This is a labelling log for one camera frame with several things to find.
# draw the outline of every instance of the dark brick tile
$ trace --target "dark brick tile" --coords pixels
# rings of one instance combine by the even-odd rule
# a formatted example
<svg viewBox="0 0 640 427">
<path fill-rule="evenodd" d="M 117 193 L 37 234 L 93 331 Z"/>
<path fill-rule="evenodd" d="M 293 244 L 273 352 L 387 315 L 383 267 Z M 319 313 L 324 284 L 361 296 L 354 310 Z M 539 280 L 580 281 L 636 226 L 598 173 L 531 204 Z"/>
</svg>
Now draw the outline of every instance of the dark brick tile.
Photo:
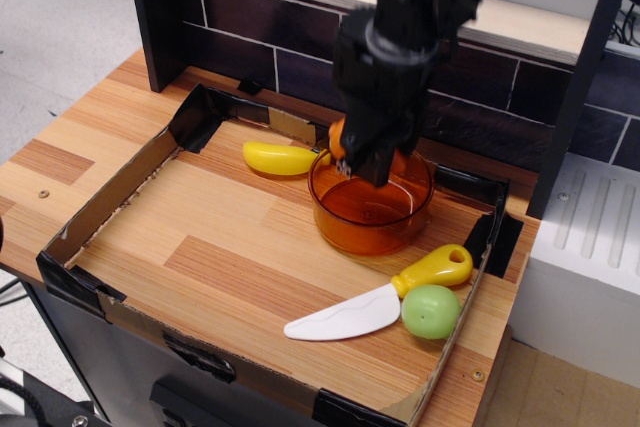
<svg viewBox="0 0 640 427">
<path fill-rule="evenodd" d="M 536 56 L 536 55 L 530 55 L 530 54 L 525 54 L 523 52 L 516 52 L 514 50 L 510 50 L 510 49 L 505 49 L 505 48 L 500 48 L 500 47 L 496 47 L 495 45 L 486 45 L 483 44 L 482 42 L 477 42 L 477 41 L 473 41 L 473 40 L 469 40 L 469 39 L 464 39 L 460 42 L 460 45 L 462 46 L 476 46 L 479 47 L 481 49 L 489 49 L 491 50 L 491 52 L 495 52 L 496 54 L 504 54 L 507 56 L 512 56 L 512 57 L 517 57 L 518 59 L 522 59 L 525 61 L 531 61 L 531 62 L 540 62 L 540 56 Z M 570 65 L 570 64 L 565 64 L 564 62 L 558 62 L 558 61 L 553 61 L 553 60 L 549 60 L 549 59 L 545 59 L 544 60 L 544 65 L 548 65 L 549 67 L 556 67 L 558 69 L 561 70 L 566 70 L 568 72 L 573 72 L 573 69 L 575 66 Z"/>
<path fill-rule="evenodd" d="M 181 19 L 196 25 L 204 25 L 204 13 L 200 0 L 180 0 Z"/>
<path fill-rule="evenodd" d="M 534 172 L 540 170 L 553 127 L 433 95 L 423 135 Z"/>
<path fill-rule="evenodd" d="M 640 171 L 640 120 L 632 119 L 629 123 L 613 163 Z"/>
<path fill-rule="evenodd" d="M 592 107 L 585 107 L 571 140 L 569 151 L 591 159 L 609 162 L 618 145 L 627 118 Z"/>
<path fill-rule="evenodd" d="M 190 25 L 184 29 L 191 65 L 276 89 L 273 48 Z"/>
<path fill-rule="evenodd" d="M 438 64 L 432 89 L 505 110 L 518 61 L 461 46 L 450 62 Z"/>
<path fill-rule="evenodd" d="M 640 60 L 605 52 L 591 83 L 587 103 L 640 115 Z"/>
<path fill-rule="evenodd" d="M 322 7 L 324 9 L 336 10 L 336 11 L 342 12 L 344 14 L 346 14 L 346 13 L 351 11 L 351 9 L 345 9 L 345 8 L 342 8 L 342 7 L 336 7 L 335 5 L 326 4 L 324 2 L 318 2 L 316 0 L 296 0 L 296 1 L 304 2 L 305 4 L 317 5 L 318 7 Z"/>
<path fill-rule="evenodd" d="M 331 80 L 332 64 L 282 50 L 276 55 L 281 93 L 344 112 Z"/>
<path fill-rule="evenodd" d="M 522 62 L 518 69 L 509 111 L 544 124 L 555 125 L 571 74 Z"/>
<path fill-rule="evenodd" d="M 208 26 L 331 60 L 339 15 L 287 0 L 204 0 Z"/>
</svg>

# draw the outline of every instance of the green toy fruit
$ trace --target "green toy fruit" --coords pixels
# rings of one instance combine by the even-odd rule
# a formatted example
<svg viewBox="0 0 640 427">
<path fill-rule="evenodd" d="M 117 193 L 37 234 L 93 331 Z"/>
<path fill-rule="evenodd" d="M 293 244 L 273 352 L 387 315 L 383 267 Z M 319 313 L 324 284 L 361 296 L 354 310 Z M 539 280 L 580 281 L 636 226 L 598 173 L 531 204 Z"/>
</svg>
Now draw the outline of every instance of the green toy fruit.
<svg viewBox="0 0 640 427">
<path fill-rule="evenodd" d="M 410 291 L 402 303 L 402 321 L 413 335 L 446 339 L 453 332 L 462 307 L 451 289 L 422 285 Z"/>
</svg>

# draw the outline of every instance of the transparent orange bowl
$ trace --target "transparent orange bowl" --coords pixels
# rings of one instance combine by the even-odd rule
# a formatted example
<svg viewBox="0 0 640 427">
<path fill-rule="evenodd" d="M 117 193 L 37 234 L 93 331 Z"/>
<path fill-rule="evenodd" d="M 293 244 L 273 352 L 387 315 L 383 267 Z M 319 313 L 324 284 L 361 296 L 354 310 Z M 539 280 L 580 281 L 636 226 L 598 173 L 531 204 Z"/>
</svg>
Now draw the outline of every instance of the transparent orange bowl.
<svg viewBox="0 0 640 427">
<path fill-rule="evenodd" d="M 429 222 L 433 175 L 417 153 L 384 187 L 347 178 L 321 153 L 309 171 L 316 225 L 334 247 L 356 255 L 383 255 L 408 245 Z"/>
</svg>

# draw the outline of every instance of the toy knife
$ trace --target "toy knife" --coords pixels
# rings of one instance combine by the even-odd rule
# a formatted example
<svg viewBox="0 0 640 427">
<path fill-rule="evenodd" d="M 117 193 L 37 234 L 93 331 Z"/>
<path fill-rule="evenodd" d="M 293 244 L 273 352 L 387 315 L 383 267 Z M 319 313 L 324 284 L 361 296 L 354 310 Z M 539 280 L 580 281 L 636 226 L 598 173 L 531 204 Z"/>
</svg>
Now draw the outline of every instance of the toy knife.
<svg viewBox="0 0 640 427">
<path fill-rule="evenodd" d="M 400 299 L 414 287 L 458 285 L 471 276 L 472 270 L 473 258 L 467 249 L 443 245 L 394 275 L 389 284 L 290 322 L 284 334 L 295 340 L 321 341 L 374 332 L 398 320 Z"/>
</svg>

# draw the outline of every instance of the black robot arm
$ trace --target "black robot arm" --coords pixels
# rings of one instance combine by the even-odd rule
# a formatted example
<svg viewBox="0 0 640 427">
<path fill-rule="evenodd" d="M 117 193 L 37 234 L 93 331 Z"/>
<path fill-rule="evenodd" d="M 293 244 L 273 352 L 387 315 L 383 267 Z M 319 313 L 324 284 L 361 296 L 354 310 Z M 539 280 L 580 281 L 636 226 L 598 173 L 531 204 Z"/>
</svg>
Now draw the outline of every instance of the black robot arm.
<svg viewBox="0 0 640 427">
<path fill-rule="evenodd" d="M 440 40 L 457 43 L 480 0 L 377 0 L 345 17 L 333 79 L 346 104 L 339 168 L 376 186 L 387 183 L 399 150 L 416 146 L 428 108 Z"/>
</svg>

